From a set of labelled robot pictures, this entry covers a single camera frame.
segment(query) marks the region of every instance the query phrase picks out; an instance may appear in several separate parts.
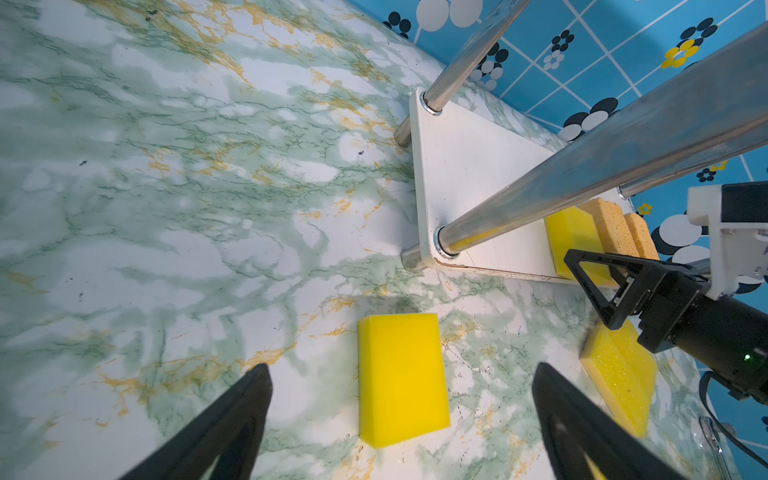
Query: metal rail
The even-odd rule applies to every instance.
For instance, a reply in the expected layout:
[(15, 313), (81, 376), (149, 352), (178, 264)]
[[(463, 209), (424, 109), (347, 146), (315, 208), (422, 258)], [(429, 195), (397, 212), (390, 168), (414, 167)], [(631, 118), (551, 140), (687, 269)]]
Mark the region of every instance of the metal rail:
[[(464, 44), (456, 58), (445, 67), (435, 83), (424, 92), (424, 102), (427, 107), (439, 113), (451, 100), (469, 74), (477, 68), (478, 63), (488, 54), (488, 51), (507, 31), (520, 12), (531, 0), (501, 0), (488, 17), (481, 23), (480, 28)], [(395, 131), (395, 141), (407, 147), (411, 144), (411, 118), (408, 116)]]
[[(658, 187), (666, 182), (695, 173), (702, 168), (711, 167), (721, 161), (729, 160), (737, 155), (762, 147), (766, 144), (766, 139), (768, 139), (768, 125), (763, 125), (762, 127), (753, 129), (748, 134), (736, 138), (734, 141), (727, 142), (725, 145), (717, 145), (716, 147), (693, 155), (680, 163), (660, 168), (644, 177), (627, 182), (626, 184), (619, 186), (619, 194), (624, 198), (632, 197), (633, 195), (645, 192), (653, 187)], [(731, 152), (732, 156), (724, 157), (723, 151)]]

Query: white bracket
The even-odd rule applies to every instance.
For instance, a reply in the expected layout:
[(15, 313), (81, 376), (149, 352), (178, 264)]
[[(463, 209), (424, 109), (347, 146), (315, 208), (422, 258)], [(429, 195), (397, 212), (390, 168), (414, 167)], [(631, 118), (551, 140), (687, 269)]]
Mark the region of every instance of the white bracket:
[(710, 230), (712, 300), (736, 292), (738, 276), (768, 275), (768, 223), (722, 222), (722, 205), (722, 185), (688, 189), (688, 221)]

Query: yellow flower pattern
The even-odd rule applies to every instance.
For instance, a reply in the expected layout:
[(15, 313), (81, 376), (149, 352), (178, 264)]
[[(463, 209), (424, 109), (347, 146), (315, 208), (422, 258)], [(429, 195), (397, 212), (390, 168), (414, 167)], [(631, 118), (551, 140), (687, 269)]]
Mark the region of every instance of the yellow flower pattern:
[(650, 211), (651, 211), (651, 210), (653, 210), (653, 209), (654, 209), (654, 208), (653, 208), (651, 205), (648, 205), (648, 204), (642, 204), (642, 205), (640, 205), (640, 206), (637, 208), (637, 211), (640, 213), (640, 215), (642, 215), (643, 217), (645, 217), (646, 215), (650, 215)]
[(720, 171), (723, 171), (723, 170), (725, 170), (725, 167), (726, 167), (727, 165), (728, 165), (728, 160), (725, 160), (725, 161), (721, 161), (720, 163), (718, 163), (718, 164), (716, 164), (716, 165), (713, 165), (712, 167), (710, 167), (710, 170), (714, 170), (714, 171), (716, 171), (716, 172), (720, 172)]
[[(699, 51), (704, 39), (717, 31), (717, 25), (713, 25), (713, 23), (713, 18), (705, 18), (699, 25), (686, 28), (683, 33), (680, 34), (681, 41), (677, 44), (677, 47), (670, 48), (667, 50), (667, 53), (664, 54), (664, 61), (661, 62), (660, 67), (678, 68), (685, 65), (688, 58), (693, 57)], [(692, 38), (697, 32), (699, 32), (699, 38)]]

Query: scrub sponge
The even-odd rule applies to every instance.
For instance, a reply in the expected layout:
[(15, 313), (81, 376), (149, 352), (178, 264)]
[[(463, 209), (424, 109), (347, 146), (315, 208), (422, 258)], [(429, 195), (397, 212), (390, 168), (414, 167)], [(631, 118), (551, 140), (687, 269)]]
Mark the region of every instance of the scrub sponge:
[(640, 257), (660, 260), (659, 253), (656, 251), (656, 245), (654, 245), (654, 241), (650, 237), (648, 224), (645, 223), (643, 217), (638, 214), (625, 214), (624, 219), (627, 221), (627, 227), (629, 227), (629, 231), (632, 233), (632, 240), (634, 240), (634, 245), (637, 247)]
[(630, 434), (644, 437), (658, 366), (654, 356), (637, 343), (634, 326), (627, 320), (611, 331), (598, 322), (581, 352), (581, 364), (616, 423)]
[[(600, 243), (598, 229), (594, 225), (592, 216), (576, 207), (560, 210), (544, 219), (549, 237), (549, 248), (552, 251), (554, 271), (562, 278), (576, 280), (571, 269), (565, 265), (563, 258), (571, 249), (585, 250), (587, 252), (604, 253)], [(617, 286), (611, 279), (611, 274), (606, 265), (598, 263), (581, 264), (581, 268), (599, 286)]]
[(624, 214), (621, 212), (621, 207), (602, 198), (589, 200), (578, 207), (594, 218), (594, 224), (598, 228), (605, 253), (619, 253), (631, 257), (640, 256), (634, 245), (627, 221), (624, 219)]
[(437, 315), (375, 315), (357, 324), (360, 438), (374, 448), (451, 425)]

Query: white shelf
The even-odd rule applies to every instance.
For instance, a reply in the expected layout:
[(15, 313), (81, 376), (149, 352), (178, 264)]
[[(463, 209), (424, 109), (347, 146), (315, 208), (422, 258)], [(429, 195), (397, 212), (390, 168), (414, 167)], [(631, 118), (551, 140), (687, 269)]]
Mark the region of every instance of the white shelf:
[[(543, 220), (467, 249), (454, 259), (437, 251), (431, 241), (435, 229), (517, 180), (552, 152), (452, 102), (440, 115), (430, 114), (421, 106), (420, 94), (414, 92), (409, 105), (424, 263), (431, 268), (568, 282), (555, 275)], [(625, 213), (634, 211), (615, 190), (601, 197), (620, 204)]]

